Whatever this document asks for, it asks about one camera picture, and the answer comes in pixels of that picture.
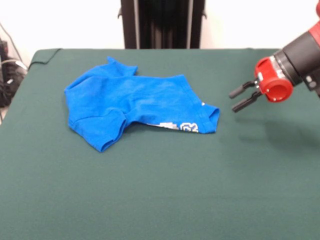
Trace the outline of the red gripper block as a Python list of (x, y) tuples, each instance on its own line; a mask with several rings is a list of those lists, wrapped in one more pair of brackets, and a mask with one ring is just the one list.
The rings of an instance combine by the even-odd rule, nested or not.
[(245, 82), (228, 94), (230, 99), (234, 99), (246, 89), (253, 88), (257, 84), (259, 86), (260, 91), (255, 91), (251, 97), (243, 99), (231, 108), (234, 113), (255, 103), (262, 94), (266, 96), (269, 102), (279, 103), (287, 100), (293, 93), (294, 86), (292, 82), (285, 75), (285, 72), (273, 55), (264, 57), (258, 61), (255, 65), (254, 76), (257, 79)]

